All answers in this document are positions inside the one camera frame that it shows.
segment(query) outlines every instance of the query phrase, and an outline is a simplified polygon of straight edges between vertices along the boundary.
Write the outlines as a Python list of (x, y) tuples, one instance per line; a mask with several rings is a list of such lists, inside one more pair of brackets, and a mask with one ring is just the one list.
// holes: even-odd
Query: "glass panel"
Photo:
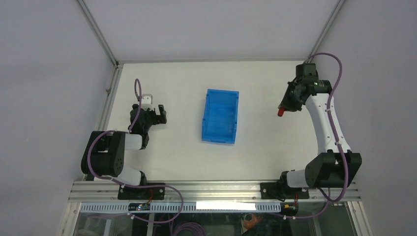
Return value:
[[(318, 212), (323, 203), (299, 203), (298, 215)], [(149, 219), (149, 214), (138, 214)], [(157, 221), (168, 220), (175, 214), (158, 213)], [(319, 217), (312, 219), (283, 220), (268, 213), (183, 213), (172, 225), (132, 220), (126, 214), (82, 213), (75, 236), (354, 236), (345, 206), (329, 206)]]

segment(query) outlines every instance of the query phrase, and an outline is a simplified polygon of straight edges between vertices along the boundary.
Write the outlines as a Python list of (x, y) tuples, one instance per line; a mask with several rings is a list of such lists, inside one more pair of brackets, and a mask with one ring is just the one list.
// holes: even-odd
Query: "cable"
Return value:
[(149, 190), (149, 192), (152, 194), (152, 196), (149, 198), (149, 200), (146, 202), (147, 204), (150, 203), (153, 199), (153, 190)]
[(296, 200), (294, 201), (294, 205), (297, 206), (297, 204), (298, 204), (298, 193), (296, 193)]
[[(328, 188), (328, 196), (330, 197), (330, 188)], [(323, 208), (322, 208), (319, 212), (317, 212), (317, 213), (315, 213), (315, 214), (308, 215), (308, 216), (297, 216), (297, 217), (293, 216), (292, 218), (291, 218), (291, 217), (289, 217), (288, 219), (294, 219), (294, 220), (295, 220), (295, 219), (309, 219), (309, 218), (313, 218), (313, 217), (319, 216), (319, 215), (323, 214), (323, 212), (325, 212), (325, 210), (327, 209), (327, 207), (328, 207), (329, 203), (330, 203), (330, 201), (326, 201), (326, 203), (325, 203), (325, 205), (323, 206)], [(281, 214), (279, 214), (279, 213), (270, 213), (270, 214), (271, 214), (271, 215), (277, 215), (277, 216), (284, 217), (284, 219), (286, 219), (286, 218), (287, 218), (287, 216), (285, 216), (285, 215), (281, 215)]]
[(177, 236), (181, 231), (190, 231), (195, 236), (206, 236), (206, 231), (204, 230), (204, 228), (200, 224), (195, 222), (179, 224), (175, 227), (172, 235)]
[[(139, 96), (138, 96), (138, 94), (137, 94), (137, 92), (136, 92), (136, 84), (137, 84), (137, 83), (139, 84)], [(134, 120), (133, 120), (133, 122), (132, 122), (131, 128), (133, 127), (134, 123), (136, 122), (137, 118), (139, 117), (139, 112), (140, 112), (140, 107), (141, 107), (141, 101), (142, 101), (142, 88), (141, 88), (141, 83), (140, 83), (139, 79), (136, 79), (136, 80), (135, 80), (135, 95), (136, 95), (136, 98), (139, 100), (139, 108), (138, 108), (138, 112), (137, 112), (137, 114), (136, 114), (136, 117), (135, 117), (135, 119), (134, 119)], [(111, 181), (113, 181), (113, 182), (115, 182), (115, 183), (117, 183), (117, 184), (119, 184), (119, 185), (123, 185), (123, 186), (129, 187), (129, 188), (156, 188), (156, 187), (171, 188), (172, 190), (174, 190), (174, 191), (176, 191), (176, 192), (178, 193), (179, 198), (181, 199), (181, 206), (180, 206), (180, 208), (179, 208), (179, 211), (178, 211), (178, 212), (174, 215), (174, 217), (173, 217), (173, 218), (171, 218), (171, 219), (169, 219), (169, 220), (165, 220), (165, 221), (153, 221), (153, 220), (147, 220), (147, 219), (141, 218), (141, 217), (136, 216), (136, 215), (134, 215), (134, 214), (131, 214), (131, 215), (132, 215), (132, 217), (134, 217), (134, 218), (136, 218), (136, 219), (138, 219), (138, 220), (142, 220), (142, 221), (145, 221), (145, 222), (148, 222), (148, 223), (159, 223), (159, 224), (162, 224), (162, 223), (168, 223), (168, 222), (173, 221), (175, 218), (177, 218), (177, 217), (179, 216), (179, 214), (181, 213), (182, 208), (183, 208), (183, 206), (184, 206), (184, 198), (182, 197), (182, 194), (180, 193), (180, 191), (178, 191), (178, 189), (176, 189), (176, 188), (174, 188), (174, 187), (172, 187), (172, 186), (169, 186), (169, 185), (147, 185), (147, 186), (138, 186), (138, 185), (130, 185), (130, 184), (125, 184), (125, 183), (122, 183), (122, 182), (120, 182), (120, 181), (118, 181), (118, 180), (115, 180), (115, 179), (113, 179), (113, 178), (109, 178), (109, 177), (101, 177), (101, 176), (97, 175), (97, 174), (94, 172), (94, 170), (93, 170), (93, 168), (92, 168), (92, 166), (91, 166), (91, 152), (92, 152), (92, 149), (93, 149), (93, 147), (96, 145), (96, 143), (98, 142), (98, 140), (100, 140), (100, 139), (101, 139), (101, 137), (103, 137), (103, 136), (104, 136), (104, 135), (106, 135), (106, 134), (109, 134), (109, 133), (114, 133), (114, 132), (115, 132), (115, 130), (107, 130), (107, 131), (104, 131), (103, 133), (101, 133), (100, 135), (98, 135), (98, 136), (94, 139), (94, 141), (92, 142), (91, 146), (89, 147), (89, 151), (87, 152), (87, 165), (88, 165), (88, 167), (89, 167), (89, 170), (90, 170), (91, 174), (92, 174), (94, 177), (96, 177), (96, 178), (99, 178), (99, 179), (106, 179), (106, 180), (111, 180)]]
[[(139, 95), (138, 95), (138, 93), (136, 91), (136, 84), (139, 85)], [(136, 113), (136, 116), (133, 119), (133, 122), (129, 126), (129, 133), (132, 132), (133, 126), (135, 125), (136, 121), (139, 118), (139, 113), (141, 112), (141, 107), (142, 107), (142, 87), (141, 87), (141, 82), (139, 81), (138, 78), (136, 78), (136, 80), (135, 80), (135, 95), (136, 95), (136, 98), (138, 99), (139, 106), (138, 106), (138, 112)]]
[(339, 152), (342, 155), (342, 162), (343, 162), (343, 169), (345, 171), (345, 178), (344, 178), (344, 182), (343, 182), (342, 192), (340, 192), (340, 195), (336, 199), (331, 199), (328, 195), (326, 195), (326, 193), (322, 189), (320, 189), (320, 192), (323, 194), (323, 196), (327, 200), (329, 200), (332, 203), (335, 203), (335, 202), (340, 201), (343, 198), (343, 196), (346, 193), (346, 190), (348, 188), (348, 183), (349, 183), (348, 162), (346, 161), (346, 156), (345, 156), (345, 152), (343, 151), (342, 145), (339, 143), (339, 141), (340, 141), (339, 135), (337, 134), (336, 125), (334, 124), (333, 116), (331, 115), (331, 110), (330, 110), (331, 99), (333, 98), (334, 91), (336, 91), (336, 88), (339, 85), (340, 78), (342, 78), (343, 66), (342, 66), (342, 62), (340, 61), (340, 59), (337, 58), (335, 55), (330, 54), (330, 53), (316, 53), (316, 54), (313, 54), (307, 60), (305, 60), (303, 63), (305, 63), (306, 61), (308, 61), (310, 59), (313, 59), (315, 56), (318, 56), (318, 55), (326, 55), (326, 56), (332, 57), (339, 64), (339, 75), (337, 76), (337, 80), (336, 80), (336, 83), (334, 84), (333, 90), (330, 92), (330, 95), (328, 96), (326, 109), (327, 109), (328, 119), (330, 121), (331, 130), (333, 131), (333, 135), (334, 135), (334, 138), (335, 138), (336, 143), (337, 143), (337, 148), (339, 149)]
[(271, 197), (273, 197), (273, 198), (277, 199), (278, 201), (285, 202), (285, 198), (284, 198), (284, 199), (279, 198), (279, 197), (277, 197), (276, 195), (274, 195), (274, 194), (272, 194), (272, 193), (270, 193), (270, 192), (268, 192), (268, 194), (269, 194)]

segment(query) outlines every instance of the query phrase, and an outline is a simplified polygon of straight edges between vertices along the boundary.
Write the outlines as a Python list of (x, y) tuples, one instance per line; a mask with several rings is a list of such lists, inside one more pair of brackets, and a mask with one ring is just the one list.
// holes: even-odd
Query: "black mounting bracket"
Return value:
[[(140, 186), (147, 186), (148, 181), (145, 173), (141, 171)], [(152, 183), (152, 185), (165, 185), (165, 183)], [(118, 199), (119, 200), (164, 200), (165, 199), (165, 187), (153, 187), (153, 188), (130, 188), (119, 187)]]
[(308, 190), (303, 192), (302, 188), (290, 188), (287, 185), (287, 172), (288, 171), (284, 171), (277, 182), (265, 182), (260, 184), (262, 199), (284, 201), (286, 199), (296, 199), (296, 194), (298, 199), (310, 198)]

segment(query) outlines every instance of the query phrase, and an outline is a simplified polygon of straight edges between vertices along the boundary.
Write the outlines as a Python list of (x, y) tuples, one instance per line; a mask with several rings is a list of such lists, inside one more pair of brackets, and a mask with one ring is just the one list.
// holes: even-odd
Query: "metal bar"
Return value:
[(373, 236), (362, 202), (347, 202), (352, 224), (357, 236)]
[(119, 217), (114, 217), (112, 219), (112, 223), (110, 225), (110, 234), (109, 234), (110, 236), (118, 236), (119, 222), (120, 222)]
[(109, 44), (107, 43), (106, 39), (103, 36), (103, 33), (101, 32), (100, 28), (97, 25), (97, 22), (95, 21), (94, 17), (92, 16), (89, 7), (87, 6), (86, 2), (84, 0), (75, 0), (80, 7), (81, 12), (85, 16), (88, 24), (90, 25), (91, 30), (93, 31), (94, 35), (97, 37), (98, 42), (100, 43), (101, 47), (109, 57), (109, 59), (112, 61), (114, 66), (117, 66), (118, 61), (115, 58), (115, 55), (113, 54), (112, 50), (110, 49)]
[(106, 220), (106, 226), (104, 227), (104, 233), (103, 236), (109, 236), (110, 235), (110, 226), (112, 224), (112, 220), (108, 219)]
[(73, 236), (80, 213), (81, 203), (68, 202), (58, 231), (59, 236)]
[(269, 58), (269, 59), (196, 59), (196, 60), (120, 60), (119, 64), (132, 63), (170, 63), (170, 62), (229, 62), (229, 61), (304, 61), (305, 58), (285, 59), (285, 58)]
[(119, 85), (119, 80), (121, 76), (121, 70), (123, 66), (115, 67), (110, 80), (110, 85), (107, 91), (106, 101), (104, 103), (103, 111), (101, 113), (100, 122), (98, 123), (97, 130), (105, 130), (110, 119), (110, 113), (113, 107), (113, 102), (116, 96), (117, 87)]
[[(275, 180), (257, 181), (166, 181), (167, 185), (178, 189), (184, 201), (241, 201), (241, 202), (268, 202), (261, 198), (261, 182), (275, 182)], [(73, 184), (70, 202), (128, 202), (118, 200), (119, 185), (111, 181), (76, 181)], [(332, 189), (332, 195), (337, 196), (341, 189)], [(300, 199), (299, 202), (325, 202), (319, 190), (309, 190), (309, 199)], [(165, 189), (165, 200), (161, 202), (179, 202), (178, 193), (172, 189)], [(343, 198), (346, 201), (360, 201), (356, 184), (352, 183)]]
[(334, 6), (333, 11), (331, 12), (329, 18), (326, 21), (325, 26), (323, 27), (322, 31), (320, 32), (319, 38), (317, 38), (316, 43), (313, 46), (313, 49), (311, 50), (309, 57), (320, 49), (321, 45), (323, 44), (324, 40), (326, 39), (329, 30), (334, 25), (334, 22), (337, 19), (337, 16), (340, 13), (340, 10), (342, 9), (343, 5), (345, 4), (346, 0), (339, 0), (336, 5)]
[[(155, 213), (151, 213), (150, 215), (149, 215), (149, 220), (155, 220)], [(150, 222), (150, 223), (148, 223), (148, 231), (146, 232), (146, 236), (152, 236), (152, 233), (153, 233), (153, 223), (152, 222)]]
[(312, 223), (313, 223), (313, 228), (314, 228), (314, 235), (316, 236), (321, 236), (322, 235), (322, 230), (320, 229), (320, 223), (319, 223), (319, 218), (318, 217), (313, 217), (312, 218)]

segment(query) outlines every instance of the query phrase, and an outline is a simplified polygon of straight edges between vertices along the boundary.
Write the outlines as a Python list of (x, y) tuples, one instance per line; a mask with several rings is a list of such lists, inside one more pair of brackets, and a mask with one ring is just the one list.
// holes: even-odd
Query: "orange object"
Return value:
[(254, 227), (255, 225), (257, 225), (259, 222), (261, 222), (263, 220), (262, 216), (256, 217), (255, 214), (250, 214), (252, 216), (252, 219), (250, 220), (243, 220), (243, 227), (247, 230), (251, 229), (252, 227)]

